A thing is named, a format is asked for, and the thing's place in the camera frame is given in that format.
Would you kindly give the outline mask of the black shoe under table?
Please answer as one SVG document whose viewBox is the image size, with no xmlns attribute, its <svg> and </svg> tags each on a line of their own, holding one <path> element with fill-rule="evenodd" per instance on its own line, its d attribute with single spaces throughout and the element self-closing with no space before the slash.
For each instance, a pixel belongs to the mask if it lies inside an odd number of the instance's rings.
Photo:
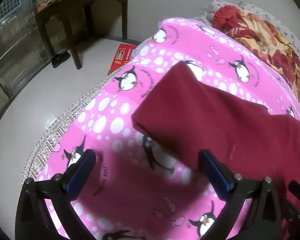
<svg viewBox="0 0 300 240">
<path fill-rule="evenodd" d="M 51 58 L 52 67 L 57 68 L 62 63 L 67 61 L 69 58 L 70 58 L 70 54 L 67 51 L 60 53 L 60 54 L 56 54 L 55 56 L 53 56 Z"/>
</svg>

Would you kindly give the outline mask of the red yellow floral blanket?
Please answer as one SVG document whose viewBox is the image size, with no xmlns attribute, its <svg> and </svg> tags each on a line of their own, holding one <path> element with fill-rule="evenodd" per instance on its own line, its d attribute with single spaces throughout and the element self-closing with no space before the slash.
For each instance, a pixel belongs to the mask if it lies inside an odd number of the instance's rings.
<svg viewBox="0 0 300 240">
<path fill-rule="evenodd" d="M 243 45 L 278 72 L 300 104 L 300 60 L 292 44 L 268 20 L 234 5 L 219 8 L 212 26 Z"/>
</svg>

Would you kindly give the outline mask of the grey floral pillow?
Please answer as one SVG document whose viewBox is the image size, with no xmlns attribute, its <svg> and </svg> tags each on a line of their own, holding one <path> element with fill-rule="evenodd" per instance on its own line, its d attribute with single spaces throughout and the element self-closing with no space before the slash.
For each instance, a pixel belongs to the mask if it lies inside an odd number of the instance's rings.
<svg viewBox="0 0 300 240">
<path fill-rule="evenodd" d="M 296 34 L 295 29 L 290 28 L 285 21 L 280 20 L 275 15 L 256 5 L 247 2 L 233 4 L 224 0 L 212 0 L 211 3 L 203 6 L 201 13 L 198 16 L 195 16 L 194 19 L 203 22 L 208 26 L 212 26 L 212 20 L 216 11 L 226 5 L 233 5 L 240 10 L 247 10 L 257 15 L 260 19 L 269 21 L 277 29 L 279 34 L 292 44 L 300 60 L 300 30 L 298 30 L 298 33 Z"/>
</svg>

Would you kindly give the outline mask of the maroon red shirt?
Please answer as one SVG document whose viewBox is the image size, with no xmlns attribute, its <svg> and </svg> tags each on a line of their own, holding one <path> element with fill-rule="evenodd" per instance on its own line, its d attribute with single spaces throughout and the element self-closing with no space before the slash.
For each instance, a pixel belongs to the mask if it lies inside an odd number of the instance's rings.
<svg viewBox="0 0 300 240">
<path fill-rule="evenodd" d="M 263 105 L 198 81 L 183 62 L 173 66 L 132 114 L 134 128 L 197 170 L 210 150 L 231 170 L 251 179 L 271 176 L 279 199 L 300 183 L 300 121 L 272 115 Z"/>
</svg>

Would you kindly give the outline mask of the pink penguin bedsheet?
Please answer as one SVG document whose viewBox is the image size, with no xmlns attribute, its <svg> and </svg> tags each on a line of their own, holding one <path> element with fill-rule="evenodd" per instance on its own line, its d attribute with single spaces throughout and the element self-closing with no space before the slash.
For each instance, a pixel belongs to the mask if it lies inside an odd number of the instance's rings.
<svg viewBox="0 0 300 240">
<path fill-rule="evenodd" d="M 300 121 L 286 81 L 241 44 L 197 20 L 164 20 L 129 63 L 55 121 L 26 163 L 24 176 L 42 181 L 97 152 L 71 204 L 96 239 L 198 239 L 225 206 L 205 175 L 133 126 L 132 114 L 180 62 L 205 85 Z"/>
</svg>

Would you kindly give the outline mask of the dark wooden table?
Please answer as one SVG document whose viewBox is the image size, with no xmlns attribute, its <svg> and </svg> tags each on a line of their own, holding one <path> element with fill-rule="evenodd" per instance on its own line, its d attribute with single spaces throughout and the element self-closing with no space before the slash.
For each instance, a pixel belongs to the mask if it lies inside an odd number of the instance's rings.
<svg viewBox="0 0 300 240">
<path fill-rule="evenodd" d="M 91 8 L 96 1 L 99 0 L 55 0 L 42 11 L 36 12 L 36 24 L 44 46 L 50 54 L 50 60 L 57 54 L 57 52 L 55 52 L 55 49 L 50 41 L 46 24 L 49 22 L 52 16 L 55 16 L 57 20 L 62 23 L 65 32 L 67 42 L 66 51 L 73 59 L 76 69 L 80 70 L 82 68 L 82 63 L 76 49 L 76 38 L 72 31 L 70 17 L 76 11 L 81 12 L 83 14 L 86 30 L 91 32 L 93 37 L 96 37 L 97 32 L 95 30 L 93 12 Z M 128 38 L 128 0 L 115 1 L 121 4 L 121 31 L 122 39 L 125 41 Z"/>
</svg>

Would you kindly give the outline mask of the red box on floor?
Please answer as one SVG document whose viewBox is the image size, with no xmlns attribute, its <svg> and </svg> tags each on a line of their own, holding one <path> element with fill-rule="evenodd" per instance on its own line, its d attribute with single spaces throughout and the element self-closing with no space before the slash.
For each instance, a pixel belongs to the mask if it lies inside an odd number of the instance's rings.
<svg viewBox="0 0 300 240">
<path fill-rule="evenodd" d="M 132 59 L 132 54 L 136 48 L 136 45 L 121 43 L 115 53 L 108 75 L 119 69 L 124 64 L 127 64 Z"/>
</svg>

